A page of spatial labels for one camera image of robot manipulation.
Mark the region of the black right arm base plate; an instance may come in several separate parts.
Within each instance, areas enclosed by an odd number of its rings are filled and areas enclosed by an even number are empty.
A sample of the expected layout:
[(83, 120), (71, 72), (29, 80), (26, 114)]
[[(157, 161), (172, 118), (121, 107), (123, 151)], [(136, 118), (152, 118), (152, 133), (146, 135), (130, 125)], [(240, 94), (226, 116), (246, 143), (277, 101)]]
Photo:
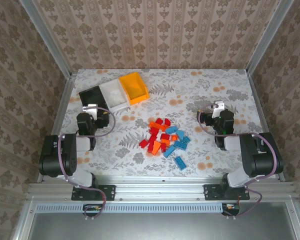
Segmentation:
[(206, 201), (250, 200), (250, 194), (244, 187), (222, 188), (220, 184), (205, 184), (203, 190)]

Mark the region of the black plastic bin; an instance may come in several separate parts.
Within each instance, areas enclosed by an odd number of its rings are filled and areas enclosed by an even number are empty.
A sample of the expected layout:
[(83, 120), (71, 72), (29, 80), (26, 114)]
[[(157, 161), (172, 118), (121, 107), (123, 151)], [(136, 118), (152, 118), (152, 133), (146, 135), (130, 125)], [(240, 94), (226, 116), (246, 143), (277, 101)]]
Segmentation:
[(98, 107), (109, 109), (98, 85), (79, 92), (79, 97), (84, 107), (87, 107), (89, 104), (97, 104)]

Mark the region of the floral patterned table cover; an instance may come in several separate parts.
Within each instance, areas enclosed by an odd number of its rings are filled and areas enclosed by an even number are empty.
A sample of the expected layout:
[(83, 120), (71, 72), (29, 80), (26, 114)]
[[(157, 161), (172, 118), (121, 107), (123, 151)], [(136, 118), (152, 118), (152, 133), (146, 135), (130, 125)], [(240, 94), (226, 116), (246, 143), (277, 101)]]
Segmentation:
[[(97, 132), (96, 147), (79, 152), (78, 165), (96, 175), (221, 177), (241, 165), (239, 151), (220, 150), (212, 128), (199, 125), (197, 111), (209, 103), (223, 101), (234, 113), (237, 133), (261, 133), (248, 75), (244, 69), (141, 69), (139, 74), (149, 99), (119, 110), (110, 117), (109, 126)], [(148, 139), (149, 124), (169, 119), (190, 138), (186, 150), (175, 150), (165, 158), (152, 155), (139, 143)], [(180, 170), (175, 158), (186, 164)]]

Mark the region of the white plastic bin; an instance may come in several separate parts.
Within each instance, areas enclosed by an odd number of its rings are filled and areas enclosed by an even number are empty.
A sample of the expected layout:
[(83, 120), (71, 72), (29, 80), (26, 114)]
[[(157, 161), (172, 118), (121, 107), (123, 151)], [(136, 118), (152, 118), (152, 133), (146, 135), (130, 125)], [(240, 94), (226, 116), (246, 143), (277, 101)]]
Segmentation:
[(130, 106), (128, 103), (128, 97), (118, 78), (100, 84), (99, 88), (108, 106), (108, 109), (112, 113)]

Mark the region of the aluminium cross rail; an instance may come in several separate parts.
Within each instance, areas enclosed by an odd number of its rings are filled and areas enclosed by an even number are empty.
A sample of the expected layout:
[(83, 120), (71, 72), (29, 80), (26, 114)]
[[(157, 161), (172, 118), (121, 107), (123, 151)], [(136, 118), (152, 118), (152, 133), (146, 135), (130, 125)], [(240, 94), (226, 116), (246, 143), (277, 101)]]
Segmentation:
[[(218, 184), (219, 177), (165, 177), (165, 176), (106, 176), (98, 175), (101, 185), (115, 185), (115, 202), (160, 203), (204, 202), (204, 185)], [(250, 184), (249, 202), (255, 202), (262, 194), (263, 202), (296, 201), (298, 194), (292, 182), (280, 181), (277, 177), (262, 179)], [(66, 181), (43, 177), (42, 182), (29, 186), (27, 201), (43, 203), (69, 203), (73, 187)]]

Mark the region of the aluminium side rail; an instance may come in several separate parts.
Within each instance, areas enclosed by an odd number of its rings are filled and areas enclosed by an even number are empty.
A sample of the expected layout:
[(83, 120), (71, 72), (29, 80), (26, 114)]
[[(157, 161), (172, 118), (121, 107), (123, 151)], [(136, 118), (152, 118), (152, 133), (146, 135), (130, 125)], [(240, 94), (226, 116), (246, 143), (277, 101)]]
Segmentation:
[(62, 144), (58, 144), (58, 140), (60, 138), (59, 134), (61, 132), (69, 100), (75, 86), (76, 77), (77, 74), (74, 73), (71, 75), (71, 78), (66, 81), (61, 101), (57, 110), (56, 119), (52, 127), (52, 132), (50, 135), (44, 137), (38, 162), (38, 170), (42, 176), (49, 176), (51, 178), (63, 176), (58, 156), (58, 147), (62, 146)]
[(249, 73), (247, 73), (247, 77), (248, 77), (248, 80), (249, 80), (249, 83), (250, 83), (252, 95), (253, 95), (254, 102), (255, 102), (255, 105), (256, 105), (256, 109), (257, 109), (257, 112), (258, 112), (258, 116), (259, 116), (259, 119), (260, 119), (260, 124), (261, 124), (262, 130), (264, 132), (269, 132), (270, 130), (269, 130), (269, 127), (268, 127), (268, 124), (267, 124), (267, 121), (266, 121), (266, 118), (265, 118), (265, 115), (264, 115), (264, 112), (263, 112), (263, 109), (262, 109), (262, 105), (261, 105), (256, 87), (255, 87), (253, 78)]

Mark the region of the aluminium frame post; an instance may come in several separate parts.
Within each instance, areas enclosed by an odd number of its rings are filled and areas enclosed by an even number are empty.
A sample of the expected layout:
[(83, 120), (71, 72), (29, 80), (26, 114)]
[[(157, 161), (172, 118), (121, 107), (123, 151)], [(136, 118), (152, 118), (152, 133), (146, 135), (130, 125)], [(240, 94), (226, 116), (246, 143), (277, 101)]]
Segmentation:
[(247, 64), (246, 72), (248, 76), (251, 76), (255, 71), (271, 41), (275, 37), (275, 34), (283, 22), (286, 14), (291, 8), (293, 1), (294, 0), (279, 0), (278, 6), (272, 14), (271, 19), (268, 22), (268, 25), (265, 28), (265, 31)]
[(72, 75), (71, 67), (67, 63), (66, 58), (63, 56), (61, 48), (55, 41), (53, 32), (49, 29), (43, 15), (40, 13), (39, 8), (36, 6), (34, 0), (20, 0), (20, 3), (28, 14), (30, 20), (34, 24), (36, 30), (40, 34), (43, 42), (47, 46), (60, 71), (68, 81)]

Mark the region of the grey metal sheet panel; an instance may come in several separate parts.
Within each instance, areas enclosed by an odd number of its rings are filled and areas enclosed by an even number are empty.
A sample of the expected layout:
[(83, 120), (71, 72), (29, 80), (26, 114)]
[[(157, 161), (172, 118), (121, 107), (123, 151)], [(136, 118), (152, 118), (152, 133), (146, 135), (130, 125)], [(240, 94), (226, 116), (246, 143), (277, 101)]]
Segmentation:
[(237, 219), (204, 213), (37, 214), (29, 240), (296, 240), (282, 208)]

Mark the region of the yellow plastic bin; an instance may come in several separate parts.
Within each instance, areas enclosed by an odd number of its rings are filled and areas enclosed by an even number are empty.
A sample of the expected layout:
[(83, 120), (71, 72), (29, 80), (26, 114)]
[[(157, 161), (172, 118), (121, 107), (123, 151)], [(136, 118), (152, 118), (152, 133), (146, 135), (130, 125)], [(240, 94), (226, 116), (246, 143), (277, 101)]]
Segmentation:
[(138, 72), (119, 77), (130, 105), (138, 104), (150, 98), (148, 88)]

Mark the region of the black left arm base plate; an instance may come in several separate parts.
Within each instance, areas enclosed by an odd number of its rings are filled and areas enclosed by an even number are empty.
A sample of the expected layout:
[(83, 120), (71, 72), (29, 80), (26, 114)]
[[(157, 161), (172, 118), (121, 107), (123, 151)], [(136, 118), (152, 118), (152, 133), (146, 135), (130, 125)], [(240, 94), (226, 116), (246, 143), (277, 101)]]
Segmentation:
[[(114, 201), (116, 195), (115, 185), (99, 185), (98, 188), (104, 192), (107, 201)], [(95, 190), (86, 190), (73, 187), (71, 194), (72, 201), (102, 201), (102, 194)]]

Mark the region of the small connector board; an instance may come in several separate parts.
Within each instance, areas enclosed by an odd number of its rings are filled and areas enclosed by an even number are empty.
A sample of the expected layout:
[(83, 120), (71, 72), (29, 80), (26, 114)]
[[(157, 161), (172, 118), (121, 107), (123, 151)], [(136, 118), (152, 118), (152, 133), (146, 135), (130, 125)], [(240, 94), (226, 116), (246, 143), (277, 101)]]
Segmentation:
[(100, 211), (103, 210), (104, 205), (103, 204), (84, 204), (82, 207), (83, 215), (85, 216), (85, 219), (88, 218), (94, 219), (98, 216)]
[(223, 203), (222, 204), (222, 215), (223, 216), (237, 216), (240, 212), (239, 203)]

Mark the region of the large orange lego brick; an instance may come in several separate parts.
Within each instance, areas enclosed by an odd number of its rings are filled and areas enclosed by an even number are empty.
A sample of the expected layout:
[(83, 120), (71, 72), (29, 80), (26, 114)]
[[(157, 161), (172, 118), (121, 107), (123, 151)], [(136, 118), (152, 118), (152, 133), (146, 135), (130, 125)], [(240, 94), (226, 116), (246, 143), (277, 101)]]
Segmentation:
[(153, 148), (153, 151), (151, 154), (156, 155), (158, 153), (159, 149), (161, 148), (161, 143), (155, 140), (153, 144), (149, 144), (148, 148)]

